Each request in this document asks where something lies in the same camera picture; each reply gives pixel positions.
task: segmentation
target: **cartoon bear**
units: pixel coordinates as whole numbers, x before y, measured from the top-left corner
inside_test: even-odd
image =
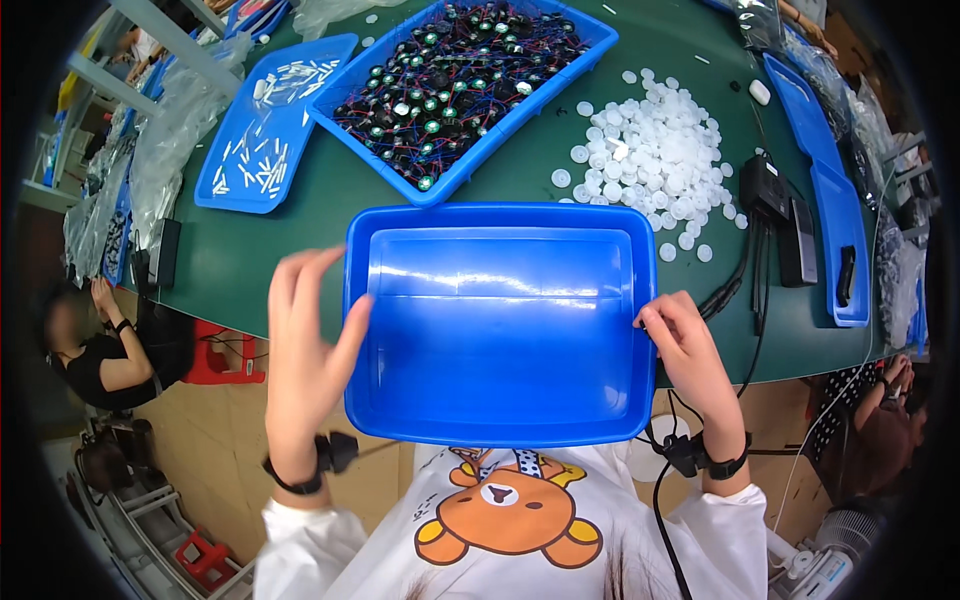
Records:
[[[587,476],[583,469],[532,450],[515,450],[516,463],[480,468],[489,451],[451,448],[465,461],[450,472],[462,488],[437,507],[437,518],[416,533],[417,554],[436,564],[454,564],[471,546],[496,554],[543,553],[562,568],[579,568],[600,554],[603,536],[577,518],[566,486]]]

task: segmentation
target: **woman in black shirt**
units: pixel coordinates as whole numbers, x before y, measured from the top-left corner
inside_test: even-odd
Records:
[[[134,330],[109,283],[90,286],[107,334],[82,340],[68,283],[55,286],[39,303],[37,335],[47,361],[87,404],[126,410],[144,404],[183,377],[193,365],[193,320],[140,297]]]

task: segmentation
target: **black shirt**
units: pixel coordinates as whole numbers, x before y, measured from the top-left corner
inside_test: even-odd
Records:
[[[100,363],[127,358],[123,344],[116,338],[98,333],[81,343],[84,353],[66,365],[66,381],[81,400],[104,410],[118,411],[139,406],[156,397],[153,379],[138,386],[108,392],[100,379]]]

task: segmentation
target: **red chair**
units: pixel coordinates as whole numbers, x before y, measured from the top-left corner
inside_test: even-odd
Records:
[[[229,549],[221,543],[211,546],[200,537],[200,530],[198,527],[190,534],[174,557],[197,583],[207,591],[213,591],[228,582],[237,571],[227,564]]]
[[[256,339],[251,335],[242,336],[242,354],[244,369],[228,371],[227,358],[213,349],[216,344],[211,337],[221,337],[230,333],[229,329],[207,321],[196,320],[197,345],[194,346],[193,368],[187,373],[183,383],[198,385],[218,385],[221,383],[263,383],[267,374],[253,369],[253,357],[256,355]]]

